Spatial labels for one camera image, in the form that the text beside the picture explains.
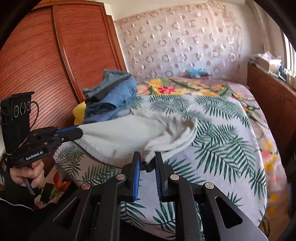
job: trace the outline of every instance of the cardboard box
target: cardboard box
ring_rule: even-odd
[[[257,58],[257,62],[266,71],[269,71],[269,72],[274,73],[276,75],[278,74],[279,66],[270,64],[267,60],[265,60],[263,58]]]

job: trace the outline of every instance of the white garment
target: white garment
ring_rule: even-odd
[[[75,142],[97,160],[123,167],[139,151],[147,164],[160,151],[163,161],[184,150],[196,136],[197,120],[181,120],[146,110],[115,120],[81,125],[81,139]]]

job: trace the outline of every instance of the red flower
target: red flower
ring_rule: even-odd
[[[158,88],[158,91],[161,94],[165,94],[165,95],[176,94],[176,89],[174,87],[163,86],[163,87]]]
[[[56,172],[56,174],[54,175],[54,184],[60,192],[64,192],[70,186],[71,180],[67,181],[67,182],[65,182],[65,181],[63,182],[61,180],[61,178],[59,177],[59,173]]]

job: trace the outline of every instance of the bed sheet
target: bed sheet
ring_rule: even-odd
[[[238,191],[237,188],[228,192],[226,190],[222,191],[237,206],[239,206],[239,208],[241,208],[256,225],[261,223],[261,230],[268,235],[271,232],[269,227],[272,226],[269,219],[275,216],[278,208],[277,206],[281,205],[281,207],[283,207],[283,203],[286,202],[286,199],[283,197],[285,196],[287,180],[272,134],[268,128],[265,117],[252,94],[242,85],[224,81],[161,78],[139,83],[138,97],[133,103],[130,103],[130,105],[127,106],[127,109],[130,107],[140,107],[143,104],[143,95],[174,94],[189,94],[197,97],[231,96],[241,103],[246,116],[248,117],[248,121],[254,130],[259,144],[258,152],[263,160],[262,168],[260,169],[260,166],[258,166],[259,168],[256,169],[256,177],[250,178],[249,191],[252,192],[252,196],[256,197],[256,201],[252,204],[244,202],[244,199],[242,199],[240,191]],[[56,167],[59,171],[59,181],[68,177],[74,180],[78,185],[81,185],[86,181],[90,181],[93,184],[103,183],[109,177],[116,175],[121,171],[120,168],[111,167],[93,160],[90,156],[75,146],[75,144],[70,142],[64,143],[55,153],[54,158],[56,161]],[[181,170],[184,175],[187,175],[188,170],[193,168],[193,166],[188,166],[184,163],[182,158],[179,160],[178,157],[176,157],[169,161],[172,162],[175,171]],[[209,180],[208,178],[202,178],[200,176],[198,181],[202,184],[205,182],[205,179]],[[264,192],[264,186],[266,184],[267,194]],[[56,191],[56,194],[53,194],[52,198],[57,200],[56,196],[61,195],[62,191],[63,190]],[[171,214],[173,205],[162,205],[158,203],[157,207],[154,207],[153,210],[147,210],[149,205],[146,205],[146,207],[143,204],[150,202],[151,200],[147,199],[145,201],[139,200],[136,203],[123,203],[121,206],[121,218],[154,235],[170,240],[174,239],[174,215]]]

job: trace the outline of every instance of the black cable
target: black cable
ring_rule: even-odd
[[[37,119],[38,119],[38,115],[39,115],[39,106],[38,106],[37,102],[36,102],[36,101],[31,101],[31,104],[32,104],[32,103],[36,104],[36,106],[37,106],[37,116],[36,116],[36,118],[35,118],[33,124],[31,125],[30,129],[32,129],[32,127],[35,125],[35,123],[36,123],[36,121],[37,121]]]

